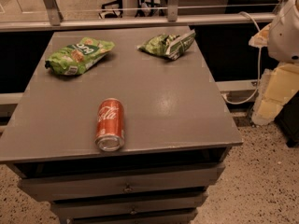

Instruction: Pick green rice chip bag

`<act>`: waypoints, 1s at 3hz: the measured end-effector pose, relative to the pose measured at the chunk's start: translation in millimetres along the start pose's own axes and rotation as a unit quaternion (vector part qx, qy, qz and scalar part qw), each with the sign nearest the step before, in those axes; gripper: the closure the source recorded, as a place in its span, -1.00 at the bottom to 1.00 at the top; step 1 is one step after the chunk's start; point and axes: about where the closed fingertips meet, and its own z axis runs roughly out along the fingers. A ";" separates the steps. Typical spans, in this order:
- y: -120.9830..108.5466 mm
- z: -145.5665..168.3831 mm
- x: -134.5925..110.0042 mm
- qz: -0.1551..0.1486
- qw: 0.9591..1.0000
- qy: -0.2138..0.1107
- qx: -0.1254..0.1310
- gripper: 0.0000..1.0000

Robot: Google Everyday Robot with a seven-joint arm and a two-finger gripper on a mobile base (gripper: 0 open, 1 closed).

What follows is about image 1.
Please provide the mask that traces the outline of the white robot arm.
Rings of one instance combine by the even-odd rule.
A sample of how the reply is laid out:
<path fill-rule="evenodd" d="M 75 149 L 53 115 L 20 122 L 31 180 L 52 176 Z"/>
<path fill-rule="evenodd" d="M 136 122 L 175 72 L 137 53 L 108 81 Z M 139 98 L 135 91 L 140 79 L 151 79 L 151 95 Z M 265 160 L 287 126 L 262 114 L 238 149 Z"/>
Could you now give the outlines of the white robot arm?
<path fill-rule="evenodd" d="M 299 0 L 288 0 L 249 45 L 267 47 L 268 55 L 278 61 L 274 70 L 262 74 L 251 116 L 254 124 L 266 125 L 299 91 Z"/>

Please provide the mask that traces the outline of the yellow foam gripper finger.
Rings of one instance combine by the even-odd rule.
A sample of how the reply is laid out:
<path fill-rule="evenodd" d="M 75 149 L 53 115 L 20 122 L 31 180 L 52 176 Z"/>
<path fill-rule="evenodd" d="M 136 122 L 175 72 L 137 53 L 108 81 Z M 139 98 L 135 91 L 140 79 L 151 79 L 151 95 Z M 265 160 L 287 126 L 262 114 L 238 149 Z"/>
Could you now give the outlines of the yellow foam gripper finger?
<path fill-rule="evenodd" d="M 263 48 L 268 46 L 269 25 L 266 25 L 261 31 L 249 40 L 249 45 L 255 48 Z"/>
<path fill-rule="evenodd" d="M 265 69 L 253 106 L 252 122 L 255 125 L 272 122 L 298 91 L 298 63 L 279 63 L 274 70 Z"/>

